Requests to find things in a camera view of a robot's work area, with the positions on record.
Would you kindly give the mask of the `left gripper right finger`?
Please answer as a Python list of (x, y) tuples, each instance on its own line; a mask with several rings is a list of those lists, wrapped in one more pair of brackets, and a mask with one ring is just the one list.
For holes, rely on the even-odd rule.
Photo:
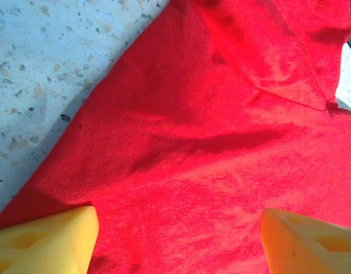
[(270, 273), (351, 273), (351, 229), (276, 208), (260, 235)]

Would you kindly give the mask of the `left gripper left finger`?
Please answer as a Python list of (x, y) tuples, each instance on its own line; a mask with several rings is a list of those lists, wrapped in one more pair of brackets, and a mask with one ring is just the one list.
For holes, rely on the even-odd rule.
[(0, 273), (87, 273), (98, 231), (92, 206), (0, 229)]

